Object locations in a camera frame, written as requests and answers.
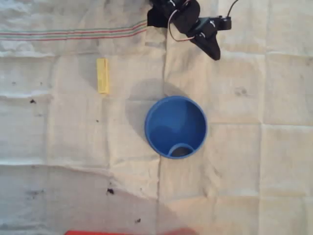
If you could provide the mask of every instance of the red stripe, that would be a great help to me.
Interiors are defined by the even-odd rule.
[[[127,29],[120,29],[120,30],[111,30],[111,31],[79,31],[79,32],[71,32],[71,30],[69,30],[68,32],[48,32],[48,33],[0,33],[0,35],[25,35],[25,36],[32,36],[32,35],[50,35],[50,34],[88,34],[88,33],[117,33],[117,32],[127,32],[127,31],[132,31],[136,28],[139,28],[141,26],[144,26],[146,23],[141,23],[139,25],[136,25],[132,28],[127,28]]]
[[[89,38],[41,38],[41,39],[11,39],[11,38],[0,38],[2,41],[61,41],[61,40],[82,40],[82,39],[103,39],[103,38],[127,38],[132,37],[136,34],[142,33],[147,31],[146,29],[142,31],[138,31],[136,33],[130,34],[130,35],[124,35],[124,36],[103,36],[103,37],[89,37]]]

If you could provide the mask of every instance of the hole in cup bottom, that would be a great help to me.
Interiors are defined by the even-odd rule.
[[[189,145],[187,144],[183,144],[183,143],[179,143],[179,144],[175,144],[170,152],[169,152],[169,155],[171,157],[184,157],[186,155],[189,155],[193,152],[193,148],[190,147]]]

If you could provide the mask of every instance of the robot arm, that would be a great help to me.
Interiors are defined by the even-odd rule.
[[[180,33],[185,34],[188,40],[213,60],[221,58],[216,35],[220,30],[231,29],[230,11],[224,18],[222,16],[199,18],[200,5],[197,0],[151,0],[151,2],[153,8],[148,12],[148,26],[167,28],[173,23]]]

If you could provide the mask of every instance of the striped border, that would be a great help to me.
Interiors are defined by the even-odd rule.
[[[91,28],[69,30],[34,30],[10,31],[0,30],[0,40],[6,41],[60,41],[82,39],[126,38],[145,32],[147,21],[140,21],[129,27]]]

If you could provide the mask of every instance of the cup rim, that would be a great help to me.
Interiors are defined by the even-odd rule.
[[[186,100],[188,102],[191,102],[193,105],[195,105],[199,110],[200,112],[202,113],[202,116],[204,118],[204,124],[205,124],[205,133],[204,133],[204,137],[203,137],[203,140],[202,142],[199,144],[199,146],[197,148],[194,149],[193,152],[191,152],[190,154],[187,154],[185,156],[182,156],[182,157],[172,157],[170,156],[169,154],[163,154],[161,153],[154,145],[153,143],[151,142],[149,136],[148,136],[148,133],[149,133],[149,121],[151,119],[151,116],[152,116],[152,113],[160,106],[162,105],[163,103],[165,102],[168,102],[168,101],[171,101],[171,100],[175,100],[175,99],[179,99],[179,100]],[[173,96],[168,96],[168,97],[165,97],[161,100],[159,100],[158,102],[156,102],[151,108],[150,110],[148,111],[147,115],[146,115],[146,119],[145,119],[145,126],[144,126],[144,131],[145,131],[145,137],[149,143],[149,145],[152,147],[152,149],[158,153],[159,155],[161,156],[164,156],[166,158],[169,158],[169,159],[184,159],[184,158],[187,158],[193,154],[195,154],[204,144],[204,141],[206,139],[206,136],[207,136],[207,118],[206,118],[206,115],[203,111],[203,109],[200,107],[199,104],[197,104],[196,102],[194,102],[192,99],[188,98],[188,97],[185,97],[185,96],[181,96],[181,95],[173,95]]]

